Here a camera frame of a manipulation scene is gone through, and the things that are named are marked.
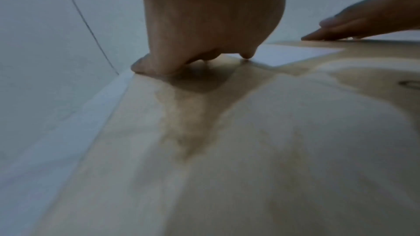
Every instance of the wooden board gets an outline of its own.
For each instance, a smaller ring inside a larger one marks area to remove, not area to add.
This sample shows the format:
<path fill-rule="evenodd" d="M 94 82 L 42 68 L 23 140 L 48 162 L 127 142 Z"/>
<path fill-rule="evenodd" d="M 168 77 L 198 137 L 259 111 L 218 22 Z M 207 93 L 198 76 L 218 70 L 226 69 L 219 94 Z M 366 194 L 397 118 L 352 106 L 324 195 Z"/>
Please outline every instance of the wooden board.
<path fill-rule="evenodd" d="M 416 235 L 420 45 L 135 76 L 35 235 Z"/>

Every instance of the black line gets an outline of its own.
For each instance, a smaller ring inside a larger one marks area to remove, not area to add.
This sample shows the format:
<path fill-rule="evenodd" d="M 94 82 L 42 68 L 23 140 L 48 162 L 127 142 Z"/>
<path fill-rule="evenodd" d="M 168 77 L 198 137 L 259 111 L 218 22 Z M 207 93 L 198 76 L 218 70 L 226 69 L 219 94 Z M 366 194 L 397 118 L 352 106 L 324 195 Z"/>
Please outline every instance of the black line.
<path fill-rule="evenodd" d="M 88 22 L 86 21 L 86 19 L 83 17 L 82 12 L 80 11 L 79 7 L 76 4 L 76 1 L 71 0 L 71 2 L 73 2 L 74 7 L 76 8 L 77 12 L 79 13 L 80 17 L 82 18 L 84 24 L 86 25 L 86 27 L 88 28 L 88 30 L 90 31 L 93 39 L 95 39 L 96 45 L 99 47 L 99 49 L 101 50 L 102 54 L 104 55 L 106 61 L 108 61 L 108 64 L 111 66 L 112 70 L 114 70 L 114 72 L 119 75 L 118 71 L 115 69 L 115 67 L 112 65 L 111 61 L 109 61 L 108 57 L 105 54 L 104 49 L 102 49 L 101 45 L 98 42 L 98 39 L 96 38 L 95 34 L 93 33 L 91 27 L 89 26 Z"/>

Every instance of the paper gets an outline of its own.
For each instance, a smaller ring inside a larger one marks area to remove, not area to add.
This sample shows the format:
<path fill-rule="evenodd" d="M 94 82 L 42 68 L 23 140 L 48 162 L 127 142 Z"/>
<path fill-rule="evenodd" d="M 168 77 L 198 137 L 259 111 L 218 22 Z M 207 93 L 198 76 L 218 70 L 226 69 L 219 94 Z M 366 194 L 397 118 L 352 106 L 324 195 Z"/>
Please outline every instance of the paper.
<path fill-rule="evenodd" d="M 319 47 L 295 47 L 286 45 L 260 45 L 253 62 L 264 64 L 271 67 L 282 66 L 310 58 L 325 56 L 343 51 L 340 48 L 319 48 Z M 239 54 L 228 54 L 236 58 L 241 58 Z"/>

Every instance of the skin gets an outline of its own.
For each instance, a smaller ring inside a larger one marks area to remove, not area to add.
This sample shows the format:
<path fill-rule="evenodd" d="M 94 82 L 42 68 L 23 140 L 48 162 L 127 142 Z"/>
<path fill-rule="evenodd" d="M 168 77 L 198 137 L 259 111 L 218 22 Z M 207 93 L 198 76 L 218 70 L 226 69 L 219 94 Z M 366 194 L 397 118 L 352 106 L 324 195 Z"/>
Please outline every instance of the skin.
<path fill-rule="evenodd" d="M 285 0 L 144 0 L 150 54 L 131 69 L 171 75 L 222 53 L 253 57 L 283 16 Z"/>
<path fill-rule="evenodd" d="M 319 23 L 305 41 L 332 41 L 420 28 L 420 0 L 364 0 Z"/>
<path fill-rule="evenodd" d="M 285 0 L 144 0 L 150 53 L 132 71 L 166 76 L 222 53 L 253 57 L 283 16 Z M 420 28 L 420 0 L 364 0 L 302 40 L 364 38 Z"/>

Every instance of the hand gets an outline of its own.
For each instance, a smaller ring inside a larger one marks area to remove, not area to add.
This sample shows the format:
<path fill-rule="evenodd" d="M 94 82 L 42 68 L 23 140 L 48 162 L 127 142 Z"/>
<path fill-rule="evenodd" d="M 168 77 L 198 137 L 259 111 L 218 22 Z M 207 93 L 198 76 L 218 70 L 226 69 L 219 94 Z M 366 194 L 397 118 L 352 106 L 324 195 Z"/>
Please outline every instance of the hand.
<path fill-rule="evenodd" d="M 364 38 L 420 28 L 420 0 L 364 0 L 319 23 L 303 41 Z"/>
<path fill-rule="evenodd" d="M 283 16 L 285 0 L 144 0 L 150 54 L 131 69 L 170 75 L 222 53 L 253 57 Z"/>

